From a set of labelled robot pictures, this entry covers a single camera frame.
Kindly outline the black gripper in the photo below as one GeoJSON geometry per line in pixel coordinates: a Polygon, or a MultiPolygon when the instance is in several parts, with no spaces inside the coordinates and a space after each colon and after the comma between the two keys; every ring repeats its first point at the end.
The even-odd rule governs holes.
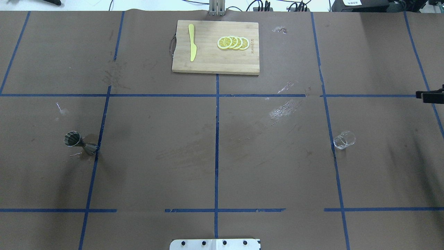
{"type": "Polygon", "coordinates": [[[444,104],[444,85],[438,90],[417,91],[416,98],[426,104],[444,104]]]}

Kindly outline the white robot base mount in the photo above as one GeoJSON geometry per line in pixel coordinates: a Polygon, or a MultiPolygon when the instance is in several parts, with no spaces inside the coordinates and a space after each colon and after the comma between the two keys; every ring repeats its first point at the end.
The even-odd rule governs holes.
{"type": "Polygon", "coordinates": [[[259,239],[176,239],[170,250],[260,250],[259,239]]]}

